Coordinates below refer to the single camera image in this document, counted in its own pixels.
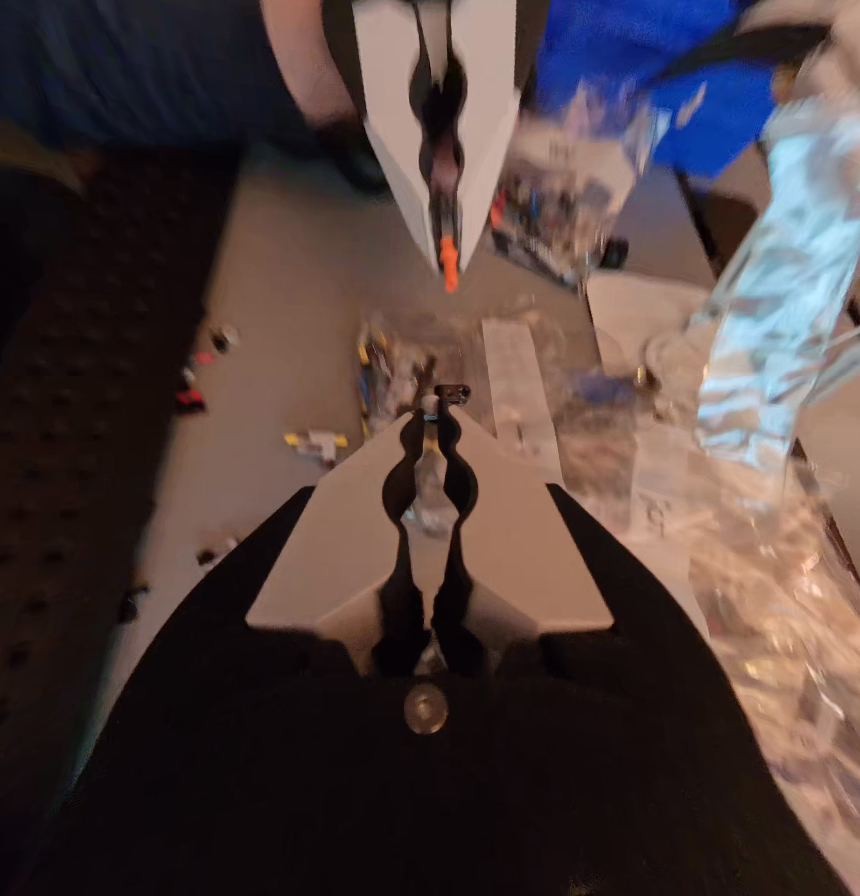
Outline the clear bag with orange fins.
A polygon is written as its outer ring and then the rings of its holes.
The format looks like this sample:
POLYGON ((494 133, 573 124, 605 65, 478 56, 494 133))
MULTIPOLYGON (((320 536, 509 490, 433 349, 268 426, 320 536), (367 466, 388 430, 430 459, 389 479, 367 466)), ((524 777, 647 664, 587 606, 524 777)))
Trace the clear bag with orange fins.
POLYGON ((581 292, 657 142, 646 98, 582 84, 556 114, 524 110, 489 213, 495 251, 581 292))

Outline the blue plastic bin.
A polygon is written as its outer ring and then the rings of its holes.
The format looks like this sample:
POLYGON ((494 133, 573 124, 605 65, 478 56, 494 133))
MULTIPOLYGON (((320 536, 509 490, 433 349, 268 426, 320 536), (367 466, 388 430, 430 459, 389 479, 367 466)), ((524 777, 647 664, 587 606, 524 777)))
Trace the blue plastic bin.
POLYGON ((776 101, 776 69, 724 63, 645 86, 680 54, 730 25, 735 2, 550 2, 536 55, 536 110, 556 114, 582 84, 607 98, 646 98, 669 118, 655 161, 715 177, 760 135, 776 101))

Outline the pile of clear parts bags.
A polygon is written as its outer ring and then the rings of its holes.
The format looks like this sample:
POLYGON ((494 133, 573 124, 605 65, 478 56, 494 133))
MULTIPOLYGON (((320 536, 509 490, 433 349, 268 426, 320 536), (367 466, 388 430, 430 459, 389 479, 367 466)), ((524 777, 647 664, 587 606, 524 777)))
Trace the pile of clear parts bags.
POLYGON ((860 373, 842 330, 860 273, 860 92, 776 99, 760 140, 771 198, 721 273, 697 404, 660 394, 696 445, 679 531, 710 647, 780 790, 860 894, 860 597, 794 485, 805 410, 860 373))

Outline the person's left hand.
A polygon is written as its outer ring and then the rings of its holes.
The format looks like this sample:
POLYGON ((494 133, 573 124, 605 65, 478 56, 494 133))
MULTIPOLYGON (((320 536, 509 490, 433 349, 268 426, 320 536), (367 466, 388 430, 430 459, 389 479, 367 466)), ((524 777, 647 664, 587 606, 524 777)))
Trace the person's left hand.
POLYGON ((284 84, 310 126, 357 122, 353 104, 331 57, 322 1, 261 1, 270 47, 284 84))

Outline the large black rubber tire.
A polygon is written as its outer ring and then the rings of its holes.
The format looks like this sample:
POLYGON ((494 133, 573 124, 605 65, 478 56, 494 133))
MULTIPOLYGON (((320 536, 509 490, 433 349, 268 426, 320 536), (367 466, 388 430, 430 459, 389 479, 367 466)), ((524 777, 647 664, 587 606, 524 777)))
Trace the large black rubber tire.
POLYGON ((346 182, 367 196, 389 196, 391 188, 362 127, 337 126, 328 137, 329 154, 346 182))

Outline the black studded mat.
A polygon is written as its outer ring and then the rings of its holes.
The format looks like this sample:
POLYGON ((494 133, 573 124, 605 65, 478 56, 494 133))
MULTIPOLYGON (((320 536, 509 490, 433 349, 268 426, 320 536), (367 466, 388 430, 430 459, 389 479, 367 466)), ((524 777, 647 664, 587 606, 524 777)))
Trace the black studded mat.
POLYGON ((70 775, 242 164, 120 152, 0 362, 0 862, 70 775))

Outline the clear bag of mixed pieces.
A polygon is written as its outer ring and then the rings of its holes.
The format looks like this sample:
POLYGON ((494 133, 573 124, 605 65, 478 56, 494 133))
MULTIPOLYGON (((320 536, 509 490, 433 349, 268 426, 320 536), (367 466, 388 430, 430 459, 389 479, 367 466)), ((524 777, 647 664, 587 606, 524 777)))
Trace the clear bag of mixed pieces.
POLYGON ((416 499, 405 514, 412 532, 441 539, 455 522, 443 491, 434 390, 467 387, 467 414, 546 482, 563 483, 551 403, 565 347, 558 325, 539 311, 482 319, 364 312, 357 335, 358 396, 364 440, 418 406, 426 412, 416 466, 416 499))

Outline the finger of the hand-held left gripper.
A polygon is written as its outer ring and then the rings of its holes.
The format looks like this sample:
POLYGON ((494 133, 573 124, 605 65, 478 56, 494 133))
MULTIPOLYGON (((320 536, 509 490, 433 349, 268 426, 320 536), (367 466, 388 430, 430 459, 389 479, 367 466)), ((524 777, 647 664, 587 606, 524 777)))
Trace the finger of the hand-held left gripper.
POLYGON ((424 104, 446 71, 446 4, 364 1, 352 10, 366 134, 408 233, 439 274, 424 104))
POLYGON ((459 271, 475 253, 517 120, 516 1, 458 1, 450 8, 451 47, 465 78, 456 134, 459 271))

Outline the grey block with yellow pins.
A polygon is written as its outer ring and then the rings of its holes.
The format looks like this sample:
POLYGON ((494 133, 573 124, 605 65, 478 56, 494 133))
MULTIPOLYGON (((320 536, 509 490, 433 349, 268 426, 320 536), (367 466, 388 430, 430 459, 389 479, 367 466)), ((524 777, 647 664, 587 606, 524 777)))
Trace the grey block with yellow pins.
POLYGON ((325 470, 334 469, 349 448, 345 435, 329 430, 288 432, 284 434, 284 443, 298 456, 319 463, 325 470))

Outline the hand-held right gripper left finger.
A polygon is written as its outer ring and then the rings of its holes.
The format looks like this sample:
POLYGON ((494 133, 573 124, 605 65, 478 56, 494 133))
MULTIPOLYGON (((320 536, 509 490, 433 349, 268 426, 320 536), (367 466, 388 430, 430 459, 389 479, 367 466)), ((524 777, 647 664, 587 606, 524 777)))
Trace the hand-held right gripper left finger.
POLYGON ((413 674, 432 637, 403 523, 424 430, 424 413, 407 413, 321 479, 246 615, 249 627, 339 642, 363 673, 413 674))

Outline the dark grey beam with pins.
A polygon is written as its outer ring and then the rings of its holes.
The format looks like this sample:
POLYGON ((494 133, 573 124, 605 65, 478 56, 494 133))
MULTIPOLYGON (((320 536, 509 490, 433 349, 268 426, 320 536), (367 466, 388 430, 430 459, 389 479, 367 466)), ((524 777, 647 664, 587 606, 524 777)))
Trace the dark grey beam with pins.
POLYGON ((228 554, 240 545, 241 540, 235 535, 215 540, 199 548, 195 554, 196 565, 200 574, 205 575, 217 566, 228 554))

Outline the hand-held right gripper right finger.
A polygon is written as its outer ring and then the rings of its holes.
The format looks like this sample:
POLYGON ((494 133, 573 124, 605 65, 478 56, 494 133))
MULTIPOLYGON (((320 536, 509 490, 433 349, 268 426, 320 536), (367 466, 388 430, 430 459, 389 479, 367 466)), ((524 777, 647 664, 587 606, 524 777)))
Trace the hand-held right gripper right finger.
POLYGON ((458 512, 433 601, 447 668, 477 676, 512 644, 609 630, 611 611, 543 479, 458 407, 438 407, 437 430, 458 512))

